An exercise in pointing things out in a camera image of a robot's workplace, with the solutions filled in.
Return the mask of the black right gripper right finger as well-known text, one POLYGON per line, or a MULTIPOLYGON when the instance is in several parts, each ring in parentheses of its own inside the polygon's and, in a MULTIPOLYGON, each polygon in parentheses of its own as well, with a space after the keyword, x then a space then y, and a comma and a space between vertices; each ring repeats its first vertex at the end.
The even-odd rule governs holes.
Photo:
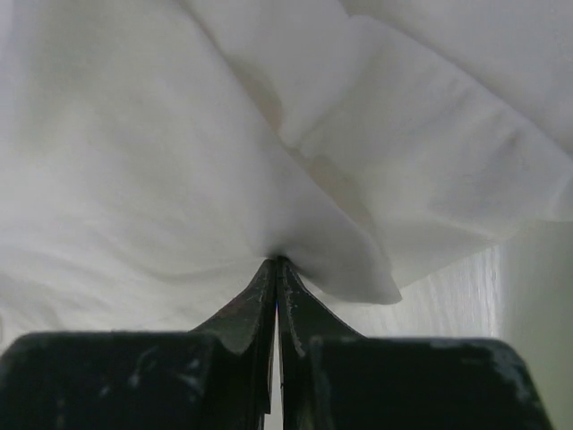
POLYGON ((494 339, 368 338, 277 262, 287 429, 548 429, 525 362, 494 339))

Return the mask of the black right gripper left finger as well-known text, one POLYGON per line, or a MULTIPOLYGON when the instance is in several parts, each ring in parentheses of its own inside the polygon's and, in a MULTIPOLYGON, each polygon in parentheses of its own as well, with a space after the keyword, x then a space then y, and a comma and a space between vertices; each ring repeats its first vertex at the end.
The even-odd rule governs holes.
POLYGON ((33 332, 1 357, 4 429, 261 429, 276 264, 191 331, 33 332))

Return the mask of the white t shirt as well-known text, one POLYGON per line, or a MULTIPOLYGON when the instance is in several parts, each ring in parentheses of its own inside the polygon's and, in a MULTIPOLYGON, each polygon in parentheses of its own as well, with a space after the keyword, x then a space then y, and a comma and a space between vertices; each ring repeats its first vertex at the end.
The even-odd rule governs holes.
POLYGON ((4 1, 1 341, 173 330, 284 255, 399 290, 572 218, 569 1, 4 1))

